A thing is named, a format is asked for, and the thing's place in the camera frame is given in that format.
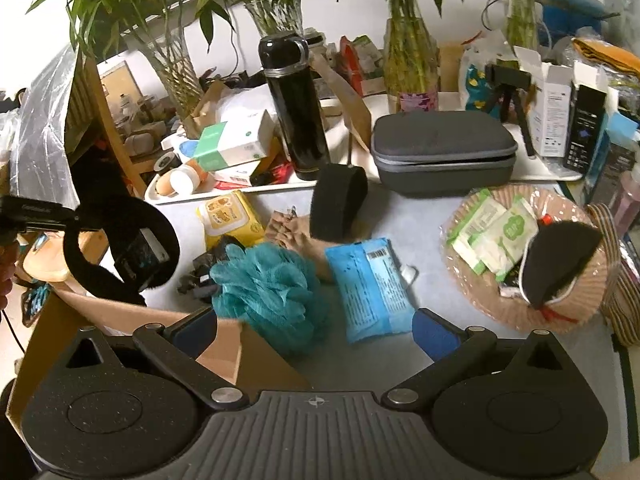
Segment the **green white box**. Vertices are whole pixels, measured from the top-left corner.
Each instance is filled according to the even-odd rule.
[[[193,154],[205,171],[217,171],[269,155],[273,120],[262,110],[207,126]]]

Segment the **white table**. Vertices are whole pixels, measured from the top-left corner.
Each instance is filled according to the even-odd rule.
[[[460,109],[460,97],[457,92],[441,92],[439,94],[440,110],[459,110]],[[364,98],[364,102],[371,112],[371,121],[375,124],[376,120],[384,115],[388,114],[388,102],[386,94],[384,95],[372,95]],[[344,126],[342,118],[331,118],[333,126],[329,128],[325,133],[327,146],[331,155],[331,161],[339,164],[347,163],[348,153],[348,130]],[[518,151],[516,152],[516,163],[513,167],[513,174],[511,179],[518,182],[548,182],[556,180],[575,181],[582,176],[575,171],[566,170],[562,168],[558,162],[551,164],[545,164],[540,158],[529,158],[527,156],[527,150],[522,139],[522,133],[520,127],[516,124],[505,124],[505,127],[509,133],[513,136],[513,139],[518,143]],[[378,168],[373,161],[373,157],[370,153],[365,152],[359,145],[353,147],[353,163],[356,166],[364,168],[367,173],[367,178],[372,182],[380,182],[380,176],[378,174]],[[168,203],[176,202],[191,202],[194,200],[208,200],[214,196],[224,194],[228,191],[215,189],[213,186],[216,184],[216,180],[210,174],[206,181],[204,181],[196,192],[192,195],[178,195],[160,196],[156,193],[156,182],[159,176],[155,176],[146,188],[145,200],[153,205],[164,205]],[[244,188],[246,193],[260,193],[265,191],[279,191],[284,192],[291,189],[302,189],[305,187],[313,187],[316,184],[315,181],[300,180],[295,174],[292,174],[289,181],[284,184],[274,184],[269,186],[257,186]]]
[[[300,216],[308,214],[312,190],[249,195],[264,224],[274,209],[295,206]],[[440,227],[457,209],[461,198],[408,199],[370,184],[369,196],[360,212],[372,226],[373,237],[391,240],[401,263],[418,269],[410,289],[414,306],[427,307],[455,325],[482,325],[500,337],[522,338],[473,308],[460,293],[444,266]],[[190,311],[201,303],[176,292],[178,279],[192,269],[191,261],[204,252],[202,226],[195,215],[197,202],[159,206],[171,221],[180,240],[180,261],[172,279],[162,287],[143,293],[150,307]],[[103,265],[113,270],[110,254]],[[380,394],[428,366],[430,359],[414,344],[411,334],[384,336],[348,345],[344,316],[337,289],[324,286],[322,293],[330,309],[332,328],[327,340],[308,357],[292,364],[317,390],[372,390]],[[626,409],[620,361],[612,349],[610,330],[600,315],[584,327],[559,337],[604,407],[609,436],[596,462],[601,474],[628,461]]]

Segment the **blue wet wipes pack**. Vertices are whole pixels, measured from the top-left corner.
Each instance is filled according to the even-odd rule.
[[[347,341],[411,332],[414,308],[386,238],[332,247],[324,251],[347,320]]]

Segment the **gray zippered case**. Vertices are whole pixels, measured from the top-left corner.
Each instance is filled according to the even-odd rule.
[[[464,194],[506,184],[517,149],[499,120],[476,111],[383,116],[371,141],[382,184],[411,196]]]

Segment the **white shelf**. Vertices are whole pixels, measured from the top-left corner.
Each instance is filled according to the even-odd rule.
[[[377,118],[388,114],[388,104],[386,95],[373,95],[364,98],[364,102],[371,111],[371,120],[373,123]],[[441,92],[440,93],[440,110],[459,110],[460,99],[455,92]],[[511,180],[516,182],[551,182],[551,181],[575,181],[579,180],[582,176],[573,171],[564,170],[563,168],[549,168],[539,158],[530,159],[527,156],[527,150],[524,147],[522,135],[520,134],[520,128],[514,124],[507,124],[507,129],[510,131],[513,138],[518,143],[518,152],[516,154],[516,164],[513,168],[513,174]],[[338,162],[340,164],[346,164],[347,161],[347,128],[344,126],[342,119],[338,120],[331,128],[325,132],[326,142],[329,146],[329,152],[332,162]],[[380,182],[378,175],[378,168],[373,161],[372,156],[365,152],[357,143],[353,144],[352,162],[357,166],[364,168],[369,180],[373,182]],[[196,192],[192,195],[172,195],[161,196],[156,193],[156,181],[158,180],[156,175],[146,188],[145,200],[151,204],[160,205],[175,202],[191,202],[193,200],[208,200],[215,196],[228,193],[228,190],[215,189],[216,183],[212,176],[209,176],[204,181]],[[242,192],[245,193],[260,193],[267,191],[286,191],[291,189],[301,189],[305,187],[315,186],[316,181],[300,180],[293,174],[286,184],[276,184],[271,186],[256,186],[256,187],[243,187]]]

